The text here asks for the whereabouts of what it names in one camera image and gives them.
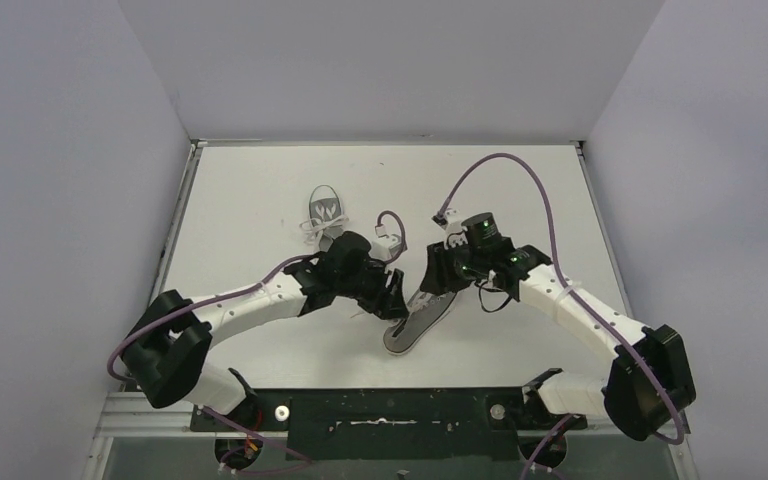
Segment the grey canvas sneaker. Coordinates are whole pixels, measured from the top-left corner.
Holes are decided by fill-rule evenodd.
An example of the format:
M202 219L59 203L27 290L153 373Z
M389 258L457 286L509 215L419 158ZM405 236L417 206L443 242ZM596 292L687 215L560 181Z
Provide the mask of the grey canvas sneaker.
M308 219L299 228L305 243L317 251L327 251L341 236L349 221L337 191L330 185L316 186L308 199Z
M389 326L382 337L391 355L407 354L436 324L451 312L457 293L434 295L417 290L407 302L409 315Z

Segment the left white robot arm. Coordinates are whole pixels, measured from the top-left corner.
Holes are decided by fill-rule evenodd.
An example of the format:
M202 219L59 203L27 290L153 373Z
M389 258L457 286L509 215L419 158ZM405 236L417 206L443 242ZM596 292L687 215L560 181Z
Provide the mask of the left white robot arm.
M179 401L217 412L233 427L255 416L254 393L231 367L208 360L210 350L269 322L302 317L353 300L382 320L407 317L404 273L373 257L371 243L346 231L324 252L291 257L260 281L237 290L185 298L159 294L108 360L121 361L156 409Z

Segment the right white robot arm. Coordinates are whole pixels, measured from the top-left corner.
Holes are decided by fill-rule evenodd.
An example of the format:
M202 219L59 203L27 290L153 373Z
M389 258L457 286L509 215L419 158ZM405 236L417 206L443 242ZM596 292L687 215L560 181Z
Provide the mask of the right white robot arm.
M684 342L674 329L649 327L575 286L550 256L502 235L489 212L464 220L436 214L433 220L444 238L427 248L422 292L500 291L508 303L541 311L597 357L599 376L551 368L524 385L528 422L545 427L566 414L605 418L643 441L695 401Z

